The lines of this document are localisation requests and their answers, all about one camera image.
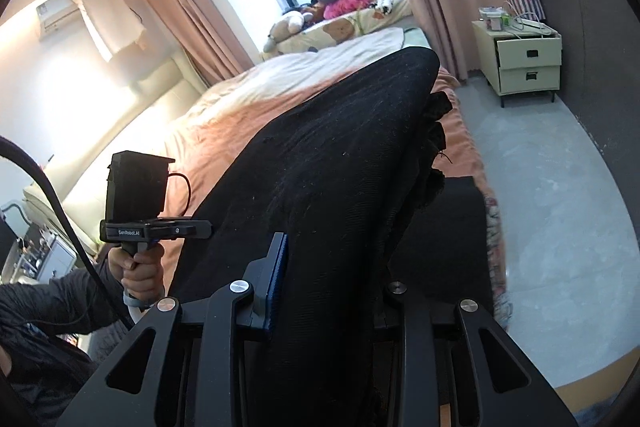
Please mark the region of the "person's left forearm black sleeve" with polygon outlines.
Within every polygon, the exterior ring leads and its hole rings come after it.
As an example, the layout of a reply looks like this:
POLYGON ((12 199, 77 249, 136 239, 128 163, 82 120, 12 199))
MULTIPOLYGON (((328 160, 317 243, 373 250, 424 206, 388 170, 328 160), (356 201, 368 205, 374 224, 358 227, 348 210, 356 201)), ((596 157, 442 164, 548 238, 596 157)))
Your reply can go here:
POLYGON ((122 285, 105 262, 96 273, 108 297, 86 269, 77 269, 47 284, 1 285, 1 333, 38 329, 44 335, 90 334, 120 319, 130 320, 122 285))

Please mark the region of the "person's left hand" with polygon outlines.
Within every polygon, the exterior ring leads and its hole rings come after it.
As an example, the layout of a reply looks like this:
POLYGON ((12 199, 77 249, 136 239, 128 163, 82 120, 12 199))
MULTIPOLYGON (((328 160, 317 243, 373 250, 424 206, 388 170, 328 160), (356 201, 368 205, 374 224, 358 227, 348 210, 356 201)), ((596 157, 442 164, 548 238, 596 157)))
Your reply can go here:
POLYGON ((155 303, 164 296, 164 269, 160 263, 164 253, 160 244, 134 256, 113 247, 107 255, 108 269, 130 297, 141 303, 155 303))

